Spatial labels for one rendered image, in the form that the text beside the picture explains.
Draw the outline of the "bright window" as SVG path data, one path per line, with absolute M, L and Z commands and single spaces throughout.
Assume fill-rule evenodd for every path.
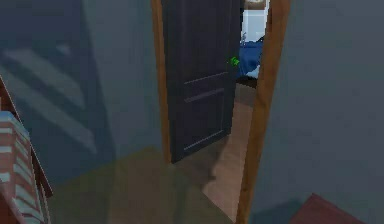
M 241 34 L 246 42 L 258 41 L 265 35 L 267 21 L 266 10 L 245 10 Z

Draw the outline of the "dark grey room door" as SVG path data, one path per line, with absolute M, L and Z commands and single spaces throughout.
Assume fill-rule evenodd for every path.
M 171 161 L 232 127 L 242 0 L 162 0 Z

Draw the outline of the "blue bed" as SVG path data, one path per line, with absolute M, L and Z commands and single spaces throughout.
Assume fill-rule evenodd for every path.
M 237 83 L 251 88 L 257 86 L 263 43 L 264 37 L 260 37 L 257 41 L 240 42 Z

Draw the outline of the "brown wooden door frame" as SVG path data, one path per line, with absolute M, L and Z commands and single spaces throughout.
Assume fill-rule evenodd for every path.
M 162 151 L 166 163 L 171 161 L 170 127 L 166 84 L 166 62 L 163 31 L 162 0 L 150 0 L 156 55 L 158 95 L 160 106 Z M 260 166 L 274 87 L 279 69 L 291 0 L 270 0 L 263 46 L 260 75 L 256 89 L 245 164 L 240 188 L 235 224 L 247 224 L 254 187 Z

